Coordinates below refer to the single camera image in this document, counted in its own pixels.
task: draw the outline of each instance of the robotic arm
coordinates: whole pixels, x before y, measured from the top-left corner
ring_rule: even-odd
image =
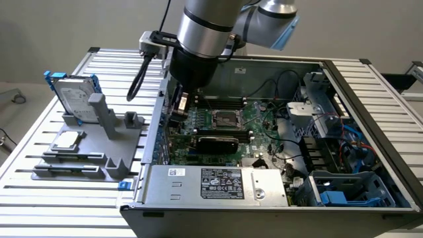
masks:
[[[179,85],[171,102],[171,121],[189,116],[190,94],[211,82],[229,41],[283,50],[299,17],[294,0],[187,0],[178,35],[146,32],[140,38],[145,63],[127,99],[135,97],[153,57],[165,59],[174,48],[170,73]]]

